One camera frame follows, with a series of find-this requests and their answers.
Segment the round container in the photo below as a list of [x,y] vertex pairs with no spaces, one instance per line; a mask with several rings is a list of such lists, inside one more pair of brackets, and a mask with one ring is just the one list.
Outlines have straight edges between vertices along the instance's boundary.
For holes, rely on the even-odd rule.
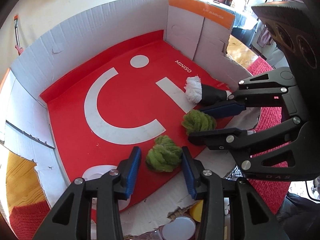
[[[99,179],[103,174],[113,169],[117,169],[117,166],[114,166],[114,165],[93,166],[84,172],[84,174],[82,175],[82,178],[84,178],[84,180]],[[127,206],[129,206],[130,200],[131,200],[131,197],[127,200],[118,200],[119,210],[123,210]],[[97,210],[97,198],[92,198],[92,209]]]
[[189,240],[196,232],[196,223],[187,216],[177,217],[164,225],[162,237],[164,240]]

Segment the white smiley logo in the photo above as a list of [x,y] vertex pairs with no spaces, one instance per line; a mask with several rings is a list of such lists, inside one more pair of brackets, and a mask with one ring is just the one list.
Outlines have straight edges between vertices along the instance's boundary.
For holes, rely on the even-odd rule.
[[[130,61],[132,67],[142,68],[149,63],[148,57],[137,55]],[[154,119],[145,125],[133,128],[122,128],[109,124],[99,114],[97,99],[102,87],[118,74],[113,67],[103,73],[90,87],[84,101],[84,115],[90,129],[101,139],[120,145],[130,145],[151,140],[166,129]],[[185,113],[188,113],[196,105],[188,102],[185,93],[167,77],[156,82],[156,85],[163,90]]]

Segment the checkered cloth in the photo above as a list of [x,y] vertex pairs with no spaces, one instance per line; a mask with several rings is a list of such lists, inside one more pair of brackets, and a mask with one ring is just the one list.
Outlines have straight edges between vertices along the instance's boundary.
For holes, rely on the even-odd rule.
[[233,170],[231,170],[230,173],[226,175],[225,179],[233,180],[234,178],[240,177],[242,177],[242,173],[239,167],[236,165]]

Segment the cardboard box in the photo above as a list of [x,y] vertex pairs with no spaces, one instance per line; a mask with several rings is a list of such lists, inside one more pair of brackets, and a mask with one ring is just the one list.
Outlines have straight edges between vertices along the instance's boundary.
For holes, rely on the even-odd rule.
[[[63,82],[64,88],[80,82],[100,66],[83,72],[77,67],[106,49],[159,30],[163,30],[167,44],[236,90],[238,81],[251,74],[226,57],[233,20],[233,15],[196,0],[118,0],[65,20],[26,48],[7,72],[0,92],[1,143],[37,163],[40,184],[53,206],[70,180],[60,159],[47,104],[40,95],[57,81]],[[75,72],[77,80],[71,82],[68,75]],[[64,93],[55,92],[50,96]],[[247,109],[228,127],[252,129],[259,115],[260,109]],[[227,151],[205,149],[197,159],[222,177],[235,165]],[[193,203],[180,172],[145,201],[121,213],[123,233],[152,231],[170,222],[168,217],[176,210]]]

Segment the white mop head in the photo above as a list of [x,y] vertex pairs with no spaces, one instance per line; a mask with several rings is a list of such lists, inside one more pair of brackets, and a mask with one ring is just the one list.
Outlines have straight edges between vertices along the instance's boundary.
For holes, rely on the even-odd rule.
[[190,103],[198,104],[202,100],[201,80],[198,76],[188,77],[184,89]]

